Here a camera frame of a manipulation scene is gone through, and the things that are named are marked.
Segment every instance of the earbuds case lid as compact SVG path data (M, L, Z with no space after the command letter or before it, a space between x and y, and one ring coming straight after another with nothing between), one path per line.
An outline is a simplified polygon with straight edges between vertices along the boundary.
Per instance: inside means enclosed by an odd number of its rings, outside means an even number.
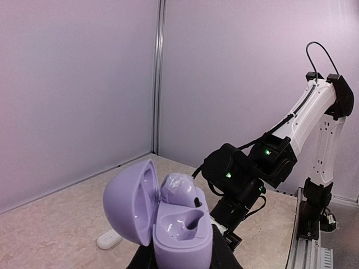
M148 246L152 239L159 199L158 178L152 160L121 171L107 184L103 208L111 227L125 239Z

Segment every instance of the black cloth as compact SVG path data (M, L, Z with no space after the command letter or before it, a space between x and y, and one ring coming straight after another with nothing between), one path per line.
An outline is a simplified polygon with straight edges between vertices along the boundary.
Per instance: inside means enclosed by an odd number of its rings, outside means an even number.
M212 225L212 229L213 249L210 269L243 269L243 267L237 262L217 226ZM152 242L148 247L144 247L142 245L139 246L127 269L158 269Z

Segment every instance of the earbud slot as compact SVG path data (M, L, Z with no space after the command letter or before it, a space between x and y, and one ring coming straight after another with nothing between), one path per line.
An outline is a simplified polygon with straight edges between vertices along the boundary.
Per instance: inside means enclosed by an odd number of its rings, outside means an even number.
M193 209L165 216L161 219L160 225L174 240L191 240L197 234L198 222L203 215L202 211Z

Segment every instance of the white object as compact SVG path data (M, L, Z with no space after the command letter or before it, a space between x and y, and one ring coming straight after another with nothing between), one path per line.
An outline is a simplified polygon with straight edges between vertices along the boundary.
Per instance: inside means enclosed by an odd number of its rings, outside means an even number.
M100 249L106 251L107 249L113 248L115 245L118 245L122 240L123 238L118 233L116 233L114 230L110 230L101 235L96 242L97 246Z
M323 79L318 79L314 92L297 114L294 113L299 104L307 97L313 84L315 84L315 80L308 82L305 92L289 112L294 117L276 130L273 135L282 139L289 137L293 151L298 156L309 134L319 122L319 143L316 159L309 177L316 185L326 187L333 181L334 160L339 145L338 140L346 118L340 117L338 120L334 120L333 116L325 114L326 110L334 104L337 97L333 84Z

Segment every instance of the metal pole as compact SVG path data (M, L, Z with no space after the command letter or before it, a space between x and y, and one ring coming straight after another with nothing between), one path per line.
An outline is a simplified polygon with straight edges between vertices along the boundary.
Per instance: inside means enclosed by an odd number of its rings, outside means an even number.
M158 20L155 39L154 73L153 73L153 122L151 152L159 154L160 98L162 81L163 37L165 23L166 0L158 2Z

